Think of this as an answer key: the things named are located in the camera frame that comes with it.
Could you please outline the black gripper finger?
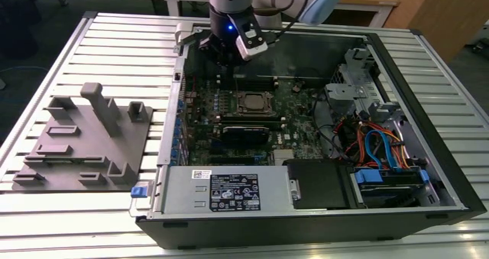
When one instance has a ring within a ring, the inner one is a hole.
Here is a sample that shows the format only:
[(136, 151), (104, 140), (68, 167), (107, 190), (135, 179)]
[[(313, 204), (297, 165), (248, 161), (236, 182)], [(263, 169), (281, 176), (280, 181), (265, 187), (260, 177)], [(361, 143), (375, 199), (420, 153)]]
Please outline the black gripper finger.
[(225, 79), (232, 78), (232, 52), (227, 44), (215, 36), (209, 35), (200, 41), (200, 52), (208, 60), (217, 66)]
[(244, 65), (245, 61), (239, 52), (239, 48), (235, 41), (229, 42), (229, 63), (228, 63), (228, 77), (232, 79), (235, 72)]

